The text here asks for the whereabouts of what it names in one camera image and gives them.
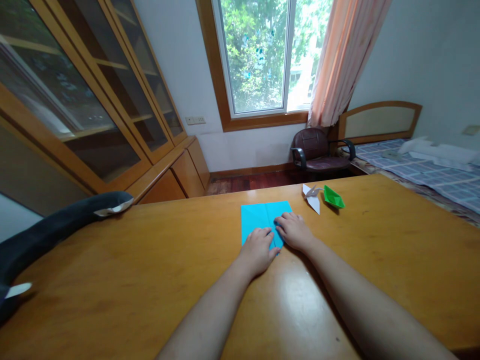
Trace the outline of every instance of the forearm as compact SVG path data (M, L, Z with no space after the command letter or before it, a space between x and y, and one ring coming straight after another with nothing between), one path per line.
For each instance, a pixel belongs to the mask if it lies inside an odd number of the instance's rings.
M351 334L371 359L455 359L432 334L320 240L304 249Z
M251 279L234 261L189 311L157 359L219 359Z

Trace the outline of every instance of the tree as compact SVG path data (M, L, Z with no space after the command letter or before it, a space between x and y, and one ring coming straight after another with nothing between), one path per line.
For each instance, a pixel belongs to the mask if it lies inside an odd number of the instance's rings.
M297 0L292 63L323 43L332 0ZM221 0L236 112L282 106L288 0Z

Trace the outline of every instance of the cabinet shelf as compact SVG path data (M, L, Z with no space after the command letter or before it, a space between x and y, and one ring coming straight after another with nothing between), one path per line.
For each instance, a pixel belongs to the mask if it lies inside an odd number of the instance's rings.
M118 63L118 62L102 60L102 59L99 59L99 58L94 58L94 60L99 65L104 65L104 66L108 66L108 67L112 67L112 68L116 68L116 69L122 69L122 70L130 70L130 68L127 65L124 65L124 64L121 64L121 63ZM151 70L142 69L142 71L146 75L158 76L158 74L156 72L151 71Z
M116 69L129 70L129 67L127 65L123 65L123 64L118 63L118 62L102 60L102 59L99 59L99 58L95 58L94 60L99 65L109 66L109 67L116 68Z
M151 75L151 76L158 76L159 75L158 73L156 73L155 71L152 71L152 70L142 69L142 71L145 75Z
M132 19L130 16L128 16L127 14L121 12L121 11L118 10L118 9L115 9L115 12L116 12L116 14L117 14L120 18L124 19L124 20L127 21L129 24L134 25L134 26L138 26L138 24L135 22L135 20L133 20L133 19Z
M11 37L6 35L0 35L0 43L8 44L10 46L35 50L41 53L47 53L52 55L61 55L61 51L55 47L43 45L37 42L31 42L28 40L23 40L17 37Z
M97 127L95 129L78 131L76 133L71 133L71 135L70 134L68 134L66 136L65 135L58 135L58 137L63 143L66 143L66 142L71 141L71 140L84 138L84 137L89 136L89 135L95 135L95 134L102 133L104 131L112 130L112 129L115 129L115 128L116 127L112 124L112 125Z
M137 123L137 122L140 122L140 121L151 119L153 117L154 116L152 114L145 114L145 115L140 115L140 116L137 116L137 117L132 117L131 121L133 123Z

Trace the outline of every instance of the chair armrest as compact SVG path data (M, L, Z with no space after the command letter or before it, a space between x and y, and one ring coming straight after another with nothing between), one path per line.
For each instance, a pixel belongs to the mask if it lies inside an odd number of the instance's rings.
M348 157L348 160L352 161L353 159L355 159L355 157L357 156L357 154L355 153L355 145L353 142L351 142L350 140L348 139L342 139L342 140L332 140L332 141L329 141L328 142L329 144L330 143L345 143L347 144L348 146L348 151L350 152L350 156Z
M295 152L297 152L300 156L301 169L307 170L307 158L305 157L304 150L301 147L291 147L290 150L293 162L295 163L295 161L297 160L297 157L295 156Z

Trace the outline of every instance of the blue checkered sheet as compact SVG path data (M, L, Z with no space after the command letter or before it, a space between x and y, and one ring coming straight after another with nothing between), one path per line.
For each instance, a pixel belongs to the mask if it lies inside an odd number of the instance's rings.
M431 160L422 160L403 154L402 160L382 157L385 150L398 151L406 140L395 139L355 146L356 156L380 169L392 172L412 183L426 185L453 202L480 214L480 166L463 171L438 166Z

